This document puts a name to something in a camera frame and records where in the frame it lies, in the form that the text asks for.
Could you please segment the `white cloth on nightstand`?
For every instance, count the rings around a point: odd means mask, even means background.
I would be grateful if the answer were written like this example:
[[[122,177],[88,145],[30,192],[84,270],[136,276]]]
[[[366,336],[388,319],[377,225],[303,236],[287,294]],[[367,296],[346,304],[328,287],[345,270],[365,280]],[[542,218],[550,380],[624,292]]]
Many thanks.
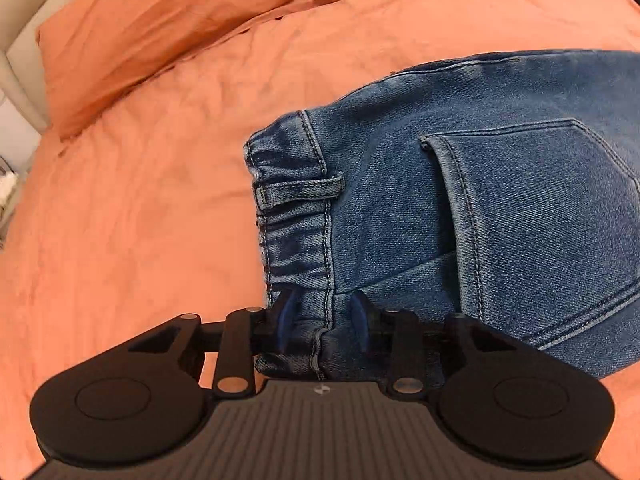
[[[0,192],[0,226],[1,226],[1,246],[6,242],[9,231],[9,223],[13,218],[17,205],[18,194],[20,194],[21,180],[9,163],[1,159],[1,192]]]

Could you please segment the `beige upholstered headboard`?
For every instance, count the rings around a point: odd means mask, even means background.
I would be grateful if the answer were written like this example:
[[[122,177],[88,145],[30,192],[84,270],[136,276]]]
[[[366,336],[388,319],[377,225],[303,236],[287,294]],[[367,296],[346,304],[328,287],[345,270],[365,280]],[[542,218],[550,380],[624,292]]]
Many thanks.
[[[72,0],[1,0],[1,90],[38,132],[49,125],[38,27]]]

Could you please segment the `left orange pillow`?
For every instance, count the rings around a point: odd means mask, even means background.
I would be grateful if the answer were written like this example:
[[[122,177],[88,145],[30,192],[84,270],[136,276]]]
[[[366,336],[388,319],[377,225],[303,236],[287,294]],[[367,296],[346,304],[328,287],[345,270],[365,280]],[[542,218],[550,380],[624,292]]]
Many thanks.
[[[340,0],[72,0],[37,30],[52,130],[82,133],[177,58],[273,10]]]

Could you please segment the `orange bed sheet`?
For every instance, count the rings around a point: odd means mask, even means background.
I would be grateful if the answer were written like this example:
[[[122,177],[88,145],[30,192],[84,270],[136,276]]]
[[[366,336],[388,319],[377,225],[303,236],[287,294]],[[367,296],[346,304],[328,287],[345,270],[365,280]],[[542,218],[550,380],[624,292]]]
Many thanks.
[[[1,255],[2,477],[41,464],[28,404],[49,377],[181,311],[262,301],[254,131],[425,62],[638,47],[631,0],[341,0],[251,24],[73,140],[46,133]]]

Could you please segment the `blue denim jeans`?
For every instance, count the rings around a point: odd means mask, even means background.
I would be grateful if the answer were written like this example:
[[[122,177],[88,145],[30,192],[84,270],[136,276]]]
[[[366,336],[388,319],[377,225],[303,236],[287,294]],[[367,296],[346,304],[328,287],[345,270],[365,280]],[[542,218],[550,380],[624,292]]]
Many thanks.
[[[639,359],[639,57],[419,65],[255,132],[267,296],[299,292],[273,377],[370,379],[350,300],[460,312],[585,372]]]

